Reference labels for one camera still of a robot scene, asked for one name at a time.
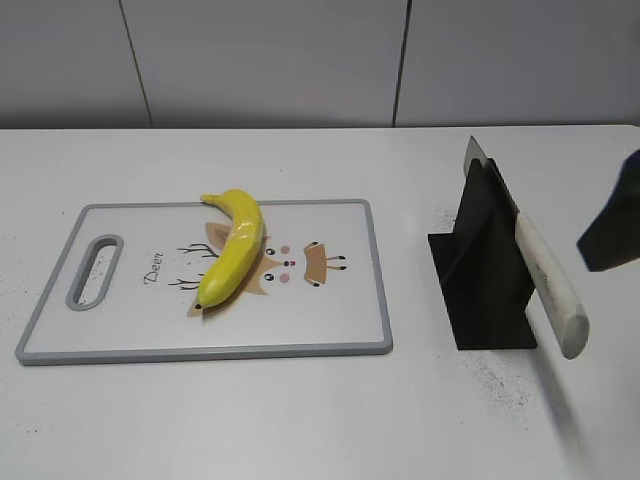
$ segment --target black object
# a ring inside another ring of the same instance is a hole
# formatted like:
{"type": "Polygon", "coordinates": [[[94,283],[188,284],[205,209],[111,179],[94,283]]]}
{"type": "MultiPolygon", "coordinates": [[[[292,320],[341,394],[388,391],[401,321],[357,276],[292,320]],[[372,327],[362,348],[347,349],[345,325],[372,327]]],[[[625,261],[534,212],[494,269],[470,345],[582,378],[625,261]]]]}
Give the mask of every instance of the black object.
{"type": "Polygon", "coordinates": [[[624,162],[611,198],[578,240],[591,271],[640,258],[640,150],[624,162]]]}
{"type": "Polygon", "coordinates": [[[471,161],[453,233],[429,244],[458,350],[532,349],[533,280],[514,238],[517,211],[491,168],[471,161]]]}

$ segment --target deer antler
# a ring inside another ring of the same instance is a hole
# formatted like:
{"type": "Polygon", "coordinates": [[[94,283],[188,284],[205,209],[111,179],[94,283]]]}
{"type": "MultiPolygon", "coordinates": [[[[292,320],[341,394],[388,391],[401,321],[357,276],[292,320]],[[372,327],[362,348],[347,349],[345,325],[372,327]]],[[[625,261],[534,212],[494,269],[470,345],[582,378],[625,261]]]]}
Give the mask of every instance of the deer antler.
{"type": "Polygon", "coordinates": [[[200,285],[200,280],[192,281],[192,280],[182,280],[181,278],[176,279],[176,283],[169,283],[168,285],[178,285],[180,290],[196,290],[198,285],[200,285]]]}
{"type": "Polygon", "coordinates": [[[214,252],[211,247],[209,245],[207,245],[206,243],[192,243],[189,245],[189,247],[187,248],[178,248],[178,250],[181,250],[182,253],[191,253],[191,252],[209,252],[209,255],[202,255],[200,258],[206,258],[206,257],[215,257],[218,258],[220,255],[218,255],[216,252],[214,252]]]}

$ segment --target knife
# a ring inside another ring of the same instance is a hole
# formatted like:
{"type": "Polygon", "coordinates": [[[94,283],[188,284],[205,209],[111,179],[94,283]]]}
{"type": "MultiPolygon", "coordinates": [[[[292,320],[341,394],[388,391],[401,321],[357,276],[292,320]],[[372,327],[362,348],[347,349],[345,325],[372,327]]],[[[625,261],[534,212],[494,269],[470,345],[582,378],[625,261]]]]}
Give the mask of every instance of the knife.
{"type": "Polygon", "coordinates": [[[567,274],[542,236],[516,205],[493,159],[488,158],[474,137],[469,139],[464,174],[471,162],[480,161],[485,173],[493,177],[515,217],[515,241],[538,290],[553,333],[565,358],[577,357],[589,338],[589,319],[567,274]]]}

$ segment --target white table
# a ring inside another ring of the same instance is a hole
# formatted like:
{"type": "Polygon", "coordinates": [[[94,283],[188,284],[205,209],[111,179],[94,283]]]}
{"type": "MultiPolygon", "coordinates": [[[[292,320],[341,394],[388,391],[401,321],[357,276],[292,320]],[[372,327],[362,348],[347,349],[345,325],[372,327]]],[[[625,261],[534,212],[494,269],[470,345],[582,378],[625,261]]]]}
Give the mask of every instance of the white table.
{"type": "Polygon", "coordinates": [[[640,264],[588,273],[576,241],[640,148],[630,126],[0,132],[0,476],[115,479],[637,477],[640,264]],[[561,356],[459,352],[429,232],[449,231],[469,135],[494,156],[590,314],[561,356]],[[13,349],[82,206],[371,203],[395,348],[384,356],[22,367],[13,349]]]}

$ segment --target black knife stand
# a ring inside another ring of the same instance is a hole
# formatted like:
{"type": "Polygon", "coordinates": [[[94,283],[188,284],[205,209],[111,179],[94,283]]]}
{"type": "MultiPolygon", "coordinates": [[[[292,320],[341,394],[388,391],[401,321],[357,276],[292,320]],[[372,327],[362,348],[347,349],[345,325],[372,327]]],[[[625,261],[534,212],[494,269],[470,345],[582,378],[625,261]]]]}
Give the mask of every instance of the black knife stand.
{"type": "Polygon", "coordinates": [[[516,245],[516,213],[471,162],[453,233],[430,234],[458,350],[537,347],[524,310],[534,285],[516,245]]]}

